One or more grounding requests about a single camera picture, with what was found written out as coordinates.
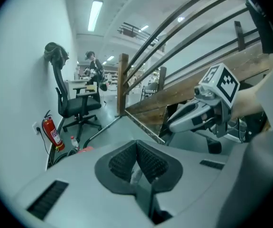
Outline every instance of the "fluorescent light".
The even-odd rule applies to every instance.
[[[102,8],[103,1],[101,0],[94,0],[91,7],[90,12],[90,18],[89,18],[89,25],[88,25],[88,31],[94,31],[97,18],[100,12],[100,9]]]
[[[146,29],[148,27],[149,27],[148,25],[145,25],[143,28],[141,28],[141,30],[144,30],[144,29]]]
[[[178,22],[182,22],[185,19],[185,17],[178,17]]]
[[[114,58],[114,56],[110,56],[107,61],[111,61]]]

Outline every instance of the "desk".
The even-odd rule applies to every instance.
[[[88,79],[78,79],[78,80],[65,80],[66,89],[68,91],[68,99],[74,99],[76,98],[76,90],[74,88],[85,86],[86,89],[82,89],[80,93],[84,93],[85,90],[97,90],[96,82],[94,82],[94,85],[88,85],[88,82],[90,80]]]

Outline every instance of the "fire extinguisher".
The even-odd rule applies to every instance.
[[[41,122],[41,127],[45,132],[47,138],[54,144],[56,151],[62,151],[65,148],[65,144],[60,138],[57,129],[52,120],[52,115],[49,114],[50,110],[46,113],[44,119]]]

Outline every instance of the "plastic bottle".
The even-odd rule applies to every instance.
[[[71,143],[72,143],[74,148],[79,150],[79,144],[78,144],[77,140],[74,138],[74,136],[71,136]]]

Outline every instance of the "gray floor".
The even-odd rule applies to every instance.
[[[128,95],[126,99],[126,106],[130,106],[139,101],[139,94]],[[90,111],[89,115],[95,114],[98,118],[97,121],[91,119],[91,121],[101,124],[102,127],[105,127],[115,119],[116,115],[116,105],[117,98],[114,95],[108,95],[101,97],[102,107],[98,110]],[[65,124],[74,121],[74,117],[68,118],[65,120]],[[60,132],[60,137],[65,143],[65,149],[59,153],[55,153],[55,159],[68,152],[72,148],[71,136],[76,137],[78,126],[68,127],[68,131],[65,133],[63,130]],[[84,125],[81,138],[80,138],[80,148],[83,147],[84,143],[98,132],[96,127]],[[134,124],[129,118],[123,117],[112,127],[108,128],[98,137],[94,138],[89,142],[88,146],[93,148],[98,148],[105,146],[110,143],[117,143],[120,141],[132,140],[132,139],[143,139],[143,140],[152,140],[143,130],[141,130],[136,124]]]

